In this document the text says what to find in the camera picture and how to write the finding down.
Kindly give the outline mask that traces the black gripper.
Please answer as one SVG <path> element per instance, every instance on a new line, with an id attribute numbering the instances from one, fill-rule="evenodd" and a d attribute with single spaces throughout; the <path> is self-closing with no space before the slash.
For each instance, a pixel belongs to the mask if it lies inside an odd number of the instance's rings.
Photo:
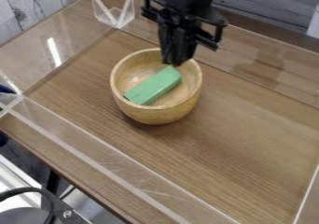
<path id="1" fill-rule="evenodd" d="M 180 66 L 194 58 L 198 44 L 218 50 L 226 17 L 214 0 L 144 0 L 142 15 L 159 25 L 159 45 L 166 64 Z"/>

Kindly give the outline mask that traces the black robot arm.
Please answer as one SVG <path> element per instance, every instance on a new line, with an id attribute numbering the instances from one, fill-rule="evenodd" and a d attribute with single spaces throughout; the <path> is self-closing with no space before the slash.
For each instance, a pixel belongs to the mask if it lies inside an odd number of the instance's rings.
<path id="1" fill-rule="evenodd" d="M 140 13 L 159 26 L 162 61 L 183 65 L 195 56 L 198 45 L 211 50 L 221 46 L 226 17 L 214 0 L 144 0 Z"/>

